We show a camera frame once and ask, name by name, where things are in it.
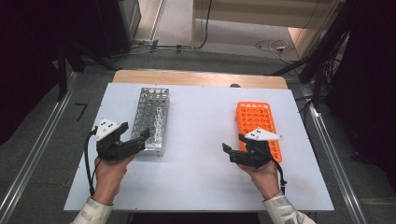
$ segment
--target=gray floor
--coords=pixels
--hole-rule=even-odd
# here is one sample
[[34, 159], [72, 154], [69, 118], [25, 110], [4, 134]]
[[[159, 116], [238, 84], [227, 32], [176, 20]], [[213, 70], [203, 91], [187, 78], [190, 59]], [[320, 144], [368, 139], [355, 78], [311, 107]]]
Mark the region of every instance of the gray floor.
[[[166, 26], [166, 24], [170, 24], [170, 21], [167, 20], [174, 20], [171, 15], [175, 15], [169, 4], [180, 3], [182, 3], [180, 7], [185, 7], [186, 4], [190, 4], [190, 1], [166, 1], [165, 11], [162, 14], [163, 19], [160, 21], [156, 33], [162, 45], [188, 45], [190, 43], [191, 37], [185, 35], [191, 28], [190, 21], [182, 20], [190, 28], [184, 27], [177, 32], [169, 32], [169, 27]], [[184, 12], [183, 15], [189, 16], [185, 10]], [[249, 43], [251, 42], [249, 46], [244, 46], [247, 42], [240, 41], [241, 38], [244, 38], [244, 35], [227, 40], [229, 44], [225, 46], [222, 44], [224, 42], [219, 43], [219, 39], [221, 39], [221, 36], [228, 36], [233, 33], [229, 29], [222, 28], [222, 31], [221, 29], [217, 30], [218, 32], [221, 31], [218, 35], [214, 35], [213, 30], [217, 26], [219, 25], [216, 22], [211, 23], [209, 27], [211, 37], [208, 38], [207, 45], [201, 51], [186, 50], [177, 54], [175, 50], [161, 50], [154, 53], [127, 55], [115, 58], [113, 62], [124, 69], [165, 69], [248, 75], [270, 74], [285, 65], [271, 51], [252, 47], [252, 44], [254, 46], [257, 40], [290, 38], [284, 28], [264, 27], [262, 29], [269, 30], [263, 32], [260, 29], [253, 29], [254, 27], [246, 27], [244, 29], [247, 30], [244, 33], [251, 32], [258, 36], [248, 38]], [[135, 49], [131, 53], [139, 51], [145, 51], [145, 49]], [[282, 56], [285, 56], [288, 60], [298, 59], [295, 51], [293, 52], [292, 45], [290, 45], [290, 51], [282, 52]], [[92, 62], [88, 62], [88, 65], [84, 74], [78, 74], [75, 91], [71, 95], [52, 137], [49, 139], [9, 223], [69, 223], [76, 215], [76, 213], [64, 212], [64, 203], [82, 155], [85, 136], [91, 130], [106, 84], [111, 82], [115, 73]], [[295, 98], [299, 98], [303, 94], [296, 75], [296, 72], [292, 71], [283, 77], [288, 81], [288, 86], [293, 91]], [[25, 119], [11, 139], [0, 146], [0, 195], [2, 197], [5, 196], [9, 184], [21, 168], [55, 106], [57, 90], [58, 88], [55, 87], [49, 92]], [[77, 119], [82, 108], [75, 103], [88, 104], [87, 110], [80, 121], [77, 121]], [[297, 101], [296, 103], [299, 108], [302, 108], [305, 101]], [[395, 193], [389, 186], [384, 172], [371, 164], [350, 159], [354, 150], [348, 142], [347, 131], [342, 122], [332, 116], [325, 105], [322, 105], [322, 108], [322, 115], [328, 131], [346, 168], [352, 186], [358, 198], [361, 199], [361, 205], [368, 223], [394, 223], [392, 215], [396, 205], [390, 199], [395, 198]], [[311, 214], [311, 217], [315, 217], [318, 223], [352, 223], [318, 132], [309, 115], [306, 119], [306, 130], [318, 155], [318, 164], [323, 177], [328, 182], [327, 187], [335, 208], [333, 212]], [[109, 223], [125, 223], [127, 219], [128, 214], [114, 212]], [[262, 223], [271, 223], [266, 212], [260, 213], [260, 219]]]

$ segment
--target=white board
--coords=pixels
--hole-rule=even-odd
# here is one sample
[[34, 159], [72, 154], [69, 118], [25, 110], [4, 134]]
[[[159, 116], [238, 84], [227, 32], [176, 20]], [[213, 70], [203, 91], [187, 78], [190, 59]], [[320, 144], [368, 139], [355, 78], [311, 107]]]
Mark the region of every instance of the white board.
[[[129, 122], [121, 140], [130, 139], [139, 93], [143, 87], [168, 88], [170, 106], [163, 157], [138, 156], [128, 166], [114, 202], [115, 210], [138, 212], [253, 212], [263, 210], [262, 196], [250, 177], [222, 151], [222, 143], [238, 148], [234, 120], [239, 101], [271, 106], [288, 181], [286, 196], [301, 211], [333, 210], [291, 91], [108, 84], [95, 123]], [[91, 171], [97, 156], [89, 145]], [[89, 196], [81, 158], [64, 210], [79, 210]]]

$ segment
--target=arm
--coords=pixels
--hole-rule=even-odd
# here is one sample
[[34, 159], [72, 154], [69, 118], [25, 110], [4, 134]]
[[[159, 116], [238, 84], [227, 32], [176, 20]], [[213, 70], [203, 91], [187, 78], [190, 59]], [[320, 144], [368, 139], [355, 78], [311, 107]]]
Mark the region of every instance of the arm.
[[88, 198], [72, 224], [105, 224], [113, 209], [113, 201], [120, 192], [120, 182], [126, 166], [135, 155], [122, 161], [101, 161], [96, 168], [96, 191]]
[[283, 223], [315, 223], [303, 213], [298, 212], [279, 190], [277, 169], [273, 161], [269, 161], [259, 169], [238, 165], [247, 172], [251, 181], [262, 194], [262, 202], [275, 224]]

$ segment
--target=metal rail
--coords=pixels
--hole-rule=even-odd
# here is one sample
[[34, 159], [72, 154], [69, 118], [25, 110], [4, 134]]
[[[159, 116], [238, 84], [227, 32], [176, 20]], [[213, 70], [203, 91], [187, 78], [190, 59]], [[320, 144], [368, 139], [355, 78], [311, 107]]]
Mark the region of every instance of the metal rail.
[[[308, 85], [303, 85], [303, 94], [304, 96], [312, 95], [312, 91]], [[338, 154], [334, 148], [334, 145], [332, 144], [332, 139], [330, 138], [329, 133], [327, 132], [326, 125], [323, 121], [322, 116], [319, 113], [317, 113], [317, 111], [312, 105], [309, 106], [309, 110], [311, 112], [311, 116], [315, 123], [315, 126], [318, 130], [320, 140], [323, 144], [330, 165], [332, 166], [332, 171], [335, 175], [335, 179], [338, 183], [341, 193], [343, 194], [346, 207], [349, 210], [349, 214], [353, 220], [353, 223], [356, 224], [368, 223], [361, 209], [361, 204], [359, 202], [359, 199], [356, 196], [351, 183], [349, 182], [349, 179], [347, 177], [347, 172], [344, 169], [344, 166], [341, 163], [340, 159], [338, 158]]]
[[47, 146], [48, 141], [50, 140], [50, 137], [55, 130], [55, 127], [58, 124], [58, 121], [67, 106], [67, 103], [69, 102], [70, 96], [73, 93], [77, 80], [77, 74], [72, 73], [67, 83], [69, 91], [66, 93], [62, 101], [58, 102], [53, 108], [49, 119], [47, 120], [43, 130], [35, 141], [35, 145], [30, 151], [17, 176], [9, 186], [6, 192], [6, 196], [4, 197], [0, 207], [0, 224], [8, 223], [8, 220], [11, 218], [14, 208], [17, 205], [18, 200], [22, 196], [23, 191], [26, 188], [30, 177], [33, 174], [33, 171], [35, 170], [35, 167], [37, 166], [41, 155], [43, 154]]

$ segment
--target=white sleeve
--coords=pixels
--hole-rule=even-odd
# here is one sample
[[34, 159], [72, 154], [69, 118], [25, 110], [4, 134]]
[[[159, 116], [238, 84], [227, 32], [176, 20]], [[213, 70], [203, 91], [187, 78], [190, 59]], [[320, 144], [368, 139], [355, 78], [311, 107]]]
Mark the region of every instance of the white sleeve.
[[97, 203], [90, 197], [71, 224], [105, 224], [112, 210], [113, 206]]
[[306, 214], [297, 211], [282, 192], [274, 198], [263, 201], [271, 219], [275, 224], [295, 223], [313, 224], [315, 223]]

